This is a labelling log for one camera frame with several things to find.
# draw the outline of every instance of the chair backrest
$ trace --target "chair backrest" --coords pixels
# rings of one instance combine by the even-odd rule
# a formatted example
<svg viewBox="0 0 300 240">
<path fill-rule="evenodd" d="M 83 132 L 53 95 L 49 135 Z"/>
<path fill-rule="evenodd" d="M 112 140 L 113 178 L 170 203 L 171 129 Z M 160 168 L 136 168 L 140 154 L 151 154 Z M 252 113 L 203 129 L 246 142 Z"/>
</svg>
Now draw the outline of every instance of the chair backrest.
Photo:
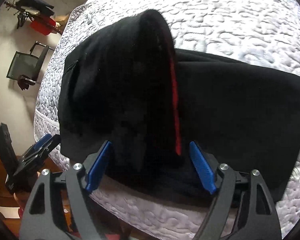
<svg viewBox="0 0 300 240">
<path fill-rule="evenodd" d="M 7 73 L 7 78 L 18 80 L 20 75 L 25 75 L 36 81 L 39 75 L 40 68 L 36 67 L 38 57 L 16 51 L 10 68 Z"/>
</svg>

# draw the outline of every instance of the red trim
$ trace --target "red trim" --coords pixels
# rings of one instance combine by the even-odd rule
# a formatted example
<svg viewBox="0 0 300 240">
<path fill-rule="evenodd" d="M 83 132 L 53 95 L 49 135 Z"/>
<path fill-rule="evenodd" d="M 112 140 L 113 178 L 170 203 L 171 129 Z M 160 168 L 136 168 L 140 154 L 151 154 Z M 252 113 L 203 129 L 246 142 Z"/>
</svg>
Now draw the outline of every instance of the red trim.
<svg viewBox="0 0 300 240">
<path fill-rule="evenodd" d="M 172 85 L 172 107 L 174 117 L 174 127 L 176 131 L 176 152 L 181 155 L 181 138 L 180 138 L 180 123 L 178 113 L 178 88 L 176 80 L 176 72 L 174 70 L 174 60 L 170 57 L 170 74 L 171 74 L 171 85 Z"/>
</svg>

